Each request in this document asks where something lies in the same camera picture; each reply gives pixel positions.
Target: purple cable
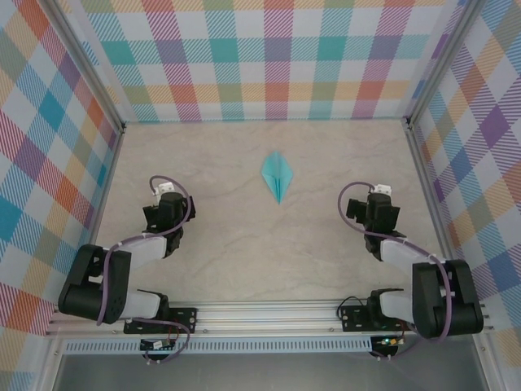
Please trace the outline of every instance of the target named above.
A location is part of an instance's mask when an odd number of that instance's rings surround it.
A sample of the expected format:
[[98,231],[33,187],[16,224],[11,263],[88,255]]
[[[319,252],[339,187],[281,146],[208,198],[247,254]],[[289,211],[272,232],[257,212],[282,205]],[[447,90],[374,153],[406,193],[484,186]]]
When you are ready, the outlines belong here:
[[176,357],[179,356],[179,354],[181,354],[181,352],[184,349],[186,349],[186,347],[188,346],[188,342],[190,342],[190,330],[188,330],[188,327],[186,327],[184,324],[180,324],[180,323],[176,323],[176,322],[170,322],[168,320],[153,320],[153,319],[142,319],[142,318],[134,318],[134,320],[137,321],[137,322],[142,322],[142,323],[166,324],[166,325],[169,325],[169,326],[174,326],[174,327],[181,328],[183,331],[186,332],[185,343],[182,344],[181,348],[176,353],[172,353],[167,358],[164,358],[161,361],[157,362],[157,361],[152,361],[148,357],[148,351],[146,351],[145,352],[145,358],[148,360],[148,362],[154,362],[156,364],[160,364],[160,363],[168,362],[170,360],[174,360]]
[[444,285],[445,292],[446,292],[445,303],[446,303],[446,307],[447,308],[446,308],[446,313],[445,313],[445,325],[443,326],[443,331],[441,332],[440,336],[438,338],[436,338],[436,343],[439,344],[439,343],[443,342],[445,337],[449,334],[450,323],[452,322],[452,316],[453,316],[453,302],[452,302],[452,297],[450,295],[450,282],[449,282],[449,277],[447,276],[447,272],[445,271],[445,268],[443,267],[443,264],[441,263],[441,261],[437,257],[435,257],[434,255],[430,254],[429,252],[427,252],[423,248],[417,246],[416,244],[410,243],[406,239],[395,238],[394,236],[389,236],[389,235],[384,235],[384,234],[377,234],[375,232],[365,231],[365,230],[362,230],[361,228],[358,228],[353,223],[351,223],[348,220],[347,216],[344,216],[344,214],[342,213],[342,196],[344,195],[344,193],[346,192],[347,189],[349,189],[350,187],[356,186],[356,185],[367,186],[370,190],[374,189],[374,186],[371,185],[370,183],[367,183],[367,182],[351,182],[346,187],[344,187],[342,189],[342,191],[340,192],[340,194],[339,194],[339,199],[338,199],[338,204],[337,204],[338,210],[339,210],[339,214],[342,217],[342,220],[344,220],[344,222],[348,226],[353,228],[355,231],[360,232],[360,233],[362,233],[364,235],[370,235],[370,236],[375,236],[377,238],[389,239],[389,240],[392,240],[394,242],[401,243],[401,244],[403,244],[403,245],[405,245],[405,246],[407,246],[409,248],[412,248],[417,253],[422,254],[425,258],[433,260],[434,263],[436,263],[436,265],[438,266],[438,269],[440,269],[441,278],[443,279],[443,285]]
[[177,231],[179,228],[183,226],[183,224],[188,220],[188,217],[190,216],[190,213],[192,211],[192,202],[190,200],[190,196],[188,195],[188,191],[182,186],[181,183],[174,181],[173,179],[169,177],[165,177],[164,175],[154,175],[150,178],[148,181],[148,185],[152,189],[152,192],[154,192],[154,186],[153,182],[154,179],[164,179],[165,181],[169,181],[173,183],[174,186],[179,187],[182,194],[186,198],[186,214],[182,218],[182,220],[177,224],[174,228],[171,228],[165,232],[160,232],[159,234],[140,234],[138,236],[132,236],[131,238],[127,238],[119,242],[118,244],[114,244],[110,249],[108,250],[107,255],[105,256],[105,262],[103,264],[103,291],[102,291],[102,299],[101,299],[101,309],[99,310],[98,320],[96,321],[96,326],[99,326],[103,322],[103,318],[105,317],[105,312],[107,311],[107,301],[108,301],[108,263],[110,262],[111,255],[114,253],[119,247],[121,247],[124,244],[129,244],[132,242],[135,242],[137,240],[143,240],[145,238],[154,238],[156,236],[164,236],[168,235],[174,231]]

